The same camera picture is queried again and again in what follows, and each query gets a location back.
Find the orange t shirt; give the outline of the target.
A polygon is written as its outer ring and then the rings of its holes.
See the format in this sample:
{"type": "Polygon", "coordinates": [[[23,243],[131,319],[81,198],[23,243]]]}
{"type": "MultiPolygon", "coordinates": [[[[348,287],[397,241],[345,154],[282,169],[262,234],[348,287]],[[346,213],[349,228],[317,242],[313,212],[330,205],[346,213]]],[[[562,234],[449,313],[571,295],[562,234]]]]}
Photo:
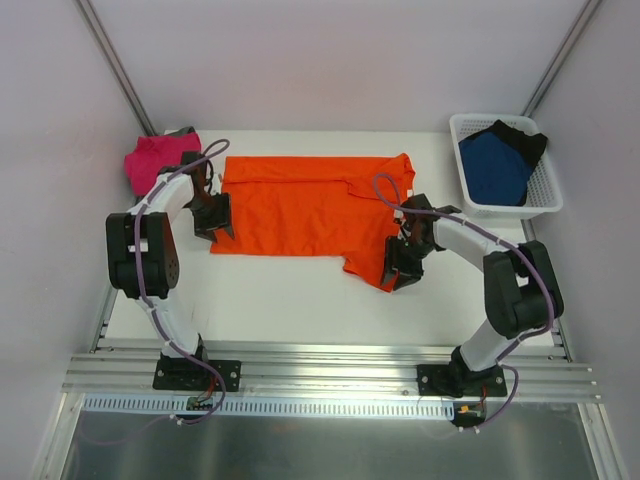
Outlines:
{"type": "Polygon", "coordinates": [[[410,157],[229,156],[222,189],[234,232],[218,255],[341,257],[346,273],[382,291],[385,241],[399,233],[388,201],[404,202],[410,157]]]}

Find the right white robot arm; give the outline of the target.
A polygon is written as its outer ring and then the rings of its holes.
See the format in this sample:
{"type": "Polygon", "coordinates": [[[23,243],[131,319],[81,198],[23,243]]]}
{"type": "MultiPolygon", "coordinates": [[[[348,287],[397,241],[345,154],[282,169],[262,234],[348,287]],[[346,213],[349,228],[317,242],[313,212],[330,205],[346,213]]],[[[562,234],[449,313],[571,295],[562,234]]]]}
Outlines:
{"type": "Polygon", "coordinates": [[[451,205],[433,208],[423,194],[400,206],[400,231],[385,241],[381,284],[393,291],[417,283],[431,253],[450,252],[483,275],[485,320],[446,364],[417,366],[424,396],[503,397],[500,361],[528,338],[548,331],[564,303],[546,247],[513,244],[469,221],[451,205]]]}

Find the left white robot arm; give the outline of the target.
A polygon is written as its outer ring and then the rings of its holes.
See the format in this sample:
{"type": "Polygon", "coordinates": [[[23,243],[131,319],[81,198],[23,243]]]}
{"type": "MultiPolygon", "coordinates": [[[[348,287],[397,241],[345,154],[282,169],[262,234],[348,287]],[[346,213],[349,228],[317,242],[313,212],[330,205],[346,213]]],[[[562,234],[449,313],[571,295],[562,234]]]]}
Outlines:
{"type": "Polygon", "coordinates": [[[151,190],[124,213],[105,223],[111,285],[146,314],[162,340],[160,370],[188,388],[203,386],[210,375],[201,335],[188,320],[176,291],[180,277],[172,230],[177,215],[188,210],[194,235],[211,243],[223,231],[235,237],[231,196],[221,191],[215,153],[188,151],[177,166],[163,167],[151,190]]]}

